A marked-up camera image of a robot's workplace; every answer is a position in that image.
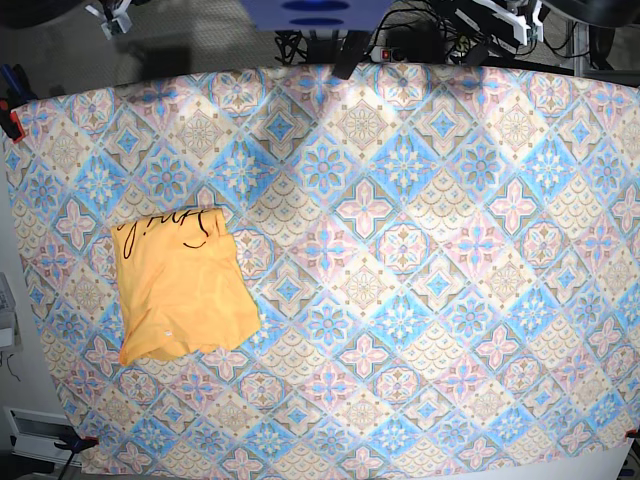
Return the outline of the white wall trunking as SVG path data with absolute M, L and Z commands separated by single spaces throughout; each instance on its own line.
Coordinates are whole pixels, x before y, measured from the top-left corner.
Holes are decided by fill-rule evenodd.
M 65 415 L 5 407 L 12 453 L 26 458 L 64 464 L 70 454 L 55 446 L 61 435 L 75 432 Z

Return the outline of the left edge red clamp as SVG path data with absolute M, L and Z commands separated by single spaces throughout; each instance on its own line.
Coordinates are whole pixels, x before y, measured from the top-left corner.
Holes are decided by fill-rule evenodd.
M 7 83 L 6 93 L 1 95 L 1 128 L 14 144 L 22 141 L 26 134 L 18 119 L 17 108 L 35 100 L 28 77 L 21 65 L 1 65 L 1 76 Z

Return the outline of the patterned tablecloth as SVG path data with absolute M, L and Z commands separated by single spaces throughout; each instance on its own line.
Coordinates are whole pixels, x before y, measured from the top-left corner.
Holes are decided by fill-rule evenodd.
M 639 93 L 497 68 L 183 76 L 36 101 L 1 141 L 31 314 L 87 473 L 426 477 L 639 427 Z M 231 351 L 122 366 L 112 233 L 220 208 Z

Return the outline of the bottom left orange clamp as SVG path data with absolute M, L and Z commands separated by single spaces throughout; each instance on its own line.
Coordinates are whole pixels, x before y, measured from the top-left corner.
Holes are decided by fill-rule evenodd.
M 82 438 L 73 435 L 60 435 L 58 439 L 54 442 L 54 446 L 63 451 L 69 451 L 70 455 L 67 459 L 65 466 L 68 467 L 73 460 L 73 458 L 80 454 L 81 452 L 91 449 L 99 444 L 99 440 L 94 437 L 86 437 Z

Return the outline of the yellow T-shirt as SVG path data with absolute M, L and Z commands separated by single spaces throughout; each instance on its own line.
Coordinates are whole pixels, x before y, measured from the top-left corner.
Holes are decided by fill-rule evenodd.
M 122 365 L 233 350 L 260 329 L 221 209 L 149 216 L 110 233 L 124 325 Z

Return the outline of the black centre table clamp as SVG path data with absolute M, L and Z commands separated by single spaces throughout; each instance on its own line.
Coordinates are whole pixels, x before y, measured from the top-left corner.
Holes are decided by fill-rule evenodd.
M 337 53 L 332 75 L 340 80 L 348 80 L 365 56 L 370 39 L 370 31 L 349 30 Z

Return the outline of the bottom right red clamp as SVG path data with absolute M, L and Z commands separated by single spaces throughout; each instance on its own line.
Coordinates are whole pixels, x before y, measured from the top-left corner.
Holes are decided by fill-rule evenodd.
M 626 439 L 639 439 L 640 438 L 640 431 L 638 429 L 633 429 L 633 430 L 629 430 L 625 433 L 625 438 Z

